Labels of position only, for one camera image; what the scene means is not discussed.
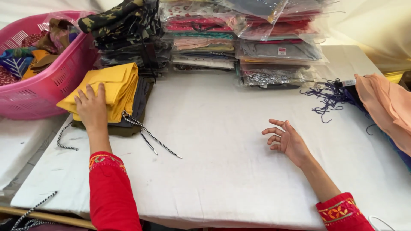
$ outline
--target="laundry basket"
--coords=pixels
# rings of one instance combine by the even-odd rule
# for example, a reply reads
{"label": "laundry basket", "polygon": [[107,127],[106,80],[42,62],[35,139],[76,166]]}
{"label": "laundry basket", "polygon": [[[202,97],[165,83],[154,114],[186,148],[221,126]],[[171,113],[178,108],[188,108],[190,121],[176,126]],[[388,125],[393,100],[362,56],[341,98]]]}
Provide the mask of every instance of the laundry basket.
{"label": "laundry basket", "polygon": [[[80,12],[62,11],[77,19]],[[0,52],[21,47],[22,40],[44,29],[48,14],[39,14],[15,21],[0,30]],[[56,106],[68,96],[92,69],[97,51],[91,48],[93,37],[81,32],[67,49],[36,76],[0,86],[0,116],[16,120],[36,120],[66,112]]]}

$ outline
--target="red sleeve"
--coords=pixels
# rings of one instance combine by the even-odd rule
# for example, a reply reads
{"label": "red sleeve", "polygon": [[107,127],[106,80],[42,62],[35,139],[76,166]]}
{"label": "red sleeve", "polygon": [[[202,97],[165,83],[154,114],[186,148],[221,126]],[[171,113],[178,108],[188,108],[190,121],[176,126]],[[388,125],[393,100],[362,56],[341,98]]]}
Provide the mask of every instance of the red sleeve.
{"label": "red sleeve", "polygon": [[120,158],[90,156],[90,217],[98,231],[141,231],[130,180]]}
{"label": "red sleeve", "polygon": [[328,231],[374,231],[349,192],[316,207]]}

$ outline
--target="yellow folded garment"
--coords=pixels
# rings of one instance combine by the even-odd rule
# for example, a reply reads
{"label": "yellow folded garment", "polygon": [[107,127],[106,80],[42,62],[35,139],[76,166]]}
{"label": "yellow folded garment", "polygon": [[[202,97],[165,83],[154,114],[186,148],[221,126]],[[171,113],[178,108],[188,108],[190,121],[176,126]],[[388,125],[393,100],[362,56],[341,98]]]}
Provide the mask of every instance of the yellow folded garment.
{"label": "yellow folded garment", "polygon": [[72,112],[73,119],[80,121],[74,96],[79,95],[79,89],[87,95],[87,84],[90,84],[94,93],[97,94],[99,83],[104,83],[108,122],[119,123],[123,110],[126,110],[129,114],[133,113],[134,94],[136,93],[139,81],[137,72],[138,68],[135,63],[89,71],[77,89],[58,102],[57,106]]}

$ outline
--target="embroidered cuff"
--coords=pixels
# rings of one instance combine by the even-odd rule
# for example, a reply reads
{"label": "embroidered cuff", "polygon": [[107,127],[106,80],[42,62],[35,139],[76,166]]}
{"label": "embroidered cuff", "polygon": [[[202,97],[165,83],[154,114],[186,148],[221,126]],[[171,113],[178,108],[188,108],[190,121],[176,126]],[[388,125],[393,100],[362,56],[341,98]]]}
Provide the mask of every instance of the embroidered cuff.
{"label": "embroidered cuff", "polygon": [[349,192],[342,193],[324,203],[318,203],[316,207],[325,226],[362,214]]}
{"label": "embroidered cuff", "polygon": [[109,165],[117,167],[127,174],[123,161],[109,152],[96,152],[90,156],[90,163],[88,165],[90,172],[98,165]]}

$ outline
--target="hand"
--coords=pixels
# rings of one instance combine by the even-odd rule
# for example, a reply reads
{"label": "hand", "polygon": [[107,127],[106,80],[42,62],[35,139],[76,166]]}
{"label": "hand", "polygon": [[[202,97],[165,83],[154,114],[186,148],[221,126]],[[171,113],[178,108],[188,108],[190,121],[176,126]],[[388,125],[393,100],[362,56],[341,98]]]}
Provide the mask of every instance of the hand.
{"label": "hand", "polygon": [[104,84],[99,84],[97,96],[90,85],[86,86],[87,96],[79,89],[79,97],[74,96],[77,112],[87,133],[107,131],[106,90]]}
{"label": "hand", "polygon": [[280,126],[284,130],[282,131],[277,127],[273,127],[262,131],[263,135],[274,133],[274,135],[268,138],[268,145],[271,145],[274,141],[280,143],[270,146],[271,150],[279,150],[285,153],[285,155],[287,155],[288,158],[299,168],[314,159],[304,141],[293,126],[290,125],[288,120],[282,122],[279,120],[270,119],[269,122]]}

